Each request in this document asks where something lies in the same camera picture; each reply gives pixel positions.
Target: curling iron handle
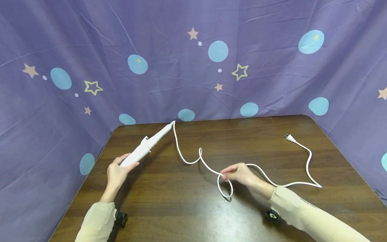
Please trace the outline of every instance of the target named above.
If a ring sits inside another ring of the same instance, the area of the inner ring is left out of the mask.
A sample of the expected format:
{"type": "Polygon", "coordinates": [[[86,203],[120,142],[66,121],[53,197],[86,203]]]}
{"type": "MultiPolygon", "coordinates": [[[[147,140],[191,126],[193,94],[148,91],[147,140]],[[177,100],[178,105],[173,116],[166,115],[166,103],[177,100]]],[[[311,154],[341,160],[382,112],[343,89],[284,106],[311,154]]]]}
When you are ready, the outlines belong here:
{"type": "Polygon", "coordinates": [[[121,162],[120,166],[129,166],[137,161],[140,161],[146,154],[150,152],[149,148],[145,144],[140,144],[137,148],[121,162]]]}

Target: white curling iron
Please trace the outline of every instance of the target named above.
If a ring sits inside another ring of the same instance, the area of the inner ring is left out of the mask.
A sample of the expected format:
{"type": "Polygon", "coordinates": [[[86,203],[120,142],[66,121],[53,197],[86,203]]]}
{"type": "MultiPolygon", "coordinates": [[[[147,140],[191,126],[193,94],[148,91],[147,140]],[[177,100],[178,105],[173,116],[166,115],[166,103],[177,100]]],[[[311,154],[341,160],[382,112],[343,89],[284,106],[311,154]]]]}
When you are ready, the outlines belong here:
{"type": "Polygon", "coordinates": [[[157,132],[149,139],[148,136],[145,136],[145,138],[141,141],[140,145],[137,146],[137,148],[128,157],[126,157],[125,160],[123,160],[120,166],[128,166],[130,164],[140,161],[146,154],[151,151],[151,149],[157,144],[157,142],[159,142],[159,140],[171,130],[174,123],[175,121],[171,122],[170,124],[167,124],[162,130],[157,132]]]}

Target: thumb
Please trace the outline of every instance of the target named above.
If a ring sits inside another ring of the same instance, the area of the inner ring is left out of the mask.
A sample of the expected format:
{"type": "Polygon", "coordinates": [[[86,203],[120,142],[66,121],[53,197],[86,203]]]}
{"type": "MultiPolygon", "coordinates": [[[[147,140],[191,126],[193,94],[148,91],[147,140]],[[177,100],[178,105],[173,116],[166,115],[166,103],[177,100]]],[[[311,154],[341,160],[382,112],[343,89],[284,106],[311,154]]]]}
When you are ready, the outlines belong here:
{"type": "Polygon", "coordinates": [[[127,167],[125,167],[126,172],[129,173],[131,170],[133,170],[139,164],[140,164],[139,162],[135,162],[133,164],[128,165],[127,167]]]}
{"type": "Polygon", "coordinates": [[[228,173],[223,174],[223,179],[224,180],[235,180],[236,175],[235,175],[235,173],[228,172],[228,173]]]}

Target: forearm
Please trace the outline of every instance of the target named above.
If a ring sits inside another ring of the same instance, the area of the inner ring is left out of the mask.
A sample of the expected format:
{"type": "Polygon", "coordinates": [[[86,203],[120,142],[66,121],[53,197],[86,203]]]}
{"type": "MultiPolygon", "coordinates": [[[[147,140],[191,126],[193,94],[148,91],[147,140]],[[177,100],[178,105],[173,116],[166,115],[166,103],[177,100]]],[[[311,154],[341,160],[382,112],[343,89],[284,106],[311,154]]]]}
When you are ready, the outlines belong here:
{"type": "Polygon", "coordinates": [[[344,222],[308,203],[285,187],[275,188],[261,179],[254,181],[250,187],[267,199],[271,208],[289,225],[305,231],[317,242],[369,242],[344,222]]]}
{"type": "Polygon", "coordinates": [[[103,203],[113,202],[114,199],[116,198],[116,195],[119,189],[120,189],[119,187],[111,187],[108,184],[108,186],[105,189],[105,192],[102,194],[102,197],[99,201],[103,203]]]}
{"type": "Polygon", "coordinates": [[[87,211],[76,242],[106,242],[115,221],[114,199],[119,188],[107,187],[99,202],[87,211]]]}

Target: left hand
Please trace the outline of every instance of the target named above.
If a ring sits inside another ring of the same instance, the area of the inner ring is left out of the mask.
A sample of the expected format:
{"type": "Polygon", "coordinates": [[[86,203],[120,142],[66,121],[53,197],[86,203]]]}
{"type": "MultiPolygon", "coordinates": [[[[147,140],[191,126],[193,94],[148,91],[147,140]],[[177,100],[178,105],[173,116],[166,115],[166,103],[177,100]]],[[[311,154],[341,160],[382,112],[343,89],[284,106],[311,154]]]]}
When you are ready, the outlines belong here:
{"type": "Polygon", "coordinates": [[[126,167],[121,167],[120,163],[128,156],[124,154],[120,157],[115,158],[115,160],[108,167],[108,187],[111,189],[119,189],[123,182],[125,181],[128,173],[139,165],[139,162],[130,164],[126,167]]]}

